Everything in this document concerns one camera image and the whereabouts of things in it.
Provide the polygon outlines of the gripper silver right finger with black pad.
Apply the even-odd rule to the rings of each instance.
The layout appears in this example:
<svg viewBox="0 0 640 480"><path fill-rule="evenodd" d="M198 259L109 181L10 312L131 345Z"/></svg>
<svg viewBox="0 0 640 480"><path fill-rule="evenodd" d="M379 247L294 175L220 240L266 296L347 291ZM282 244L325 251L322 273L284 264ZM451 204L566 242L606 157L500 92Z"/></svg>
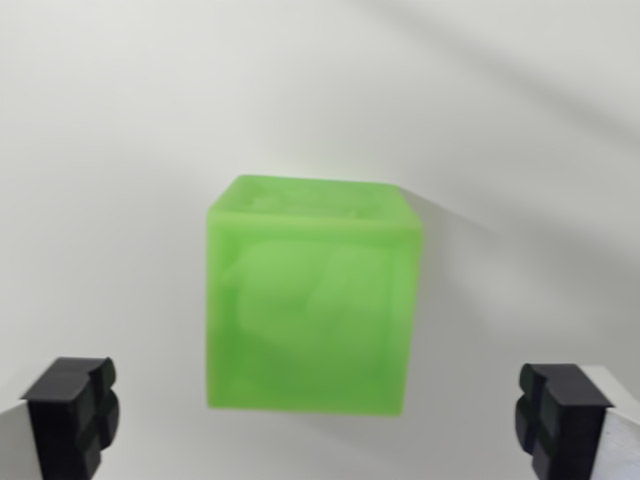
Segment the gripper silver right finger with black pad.
<svg viewBox="0 0 640 480"><path fill-rule="evenodd" d="M598 365L526 363L515 431L539 479L639 477L639 400Z"/></svg>

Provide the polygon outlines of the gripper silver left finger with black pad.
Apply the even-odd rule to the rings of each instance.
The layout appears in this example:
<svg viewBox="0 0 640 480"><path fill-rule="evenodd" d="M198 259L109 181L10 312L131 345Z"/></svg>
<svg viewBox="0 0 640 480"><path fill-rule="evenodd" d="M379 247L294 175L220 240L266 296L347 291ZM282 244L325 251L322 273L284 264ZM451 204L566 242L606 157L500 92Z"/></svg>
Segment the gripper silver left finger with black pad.
<svg viewBox="0 0 640 480"><path fill-rule="evenodd" d="M1 477L92 479L117 434L109 357L36 361L1 379Z"/></svg>

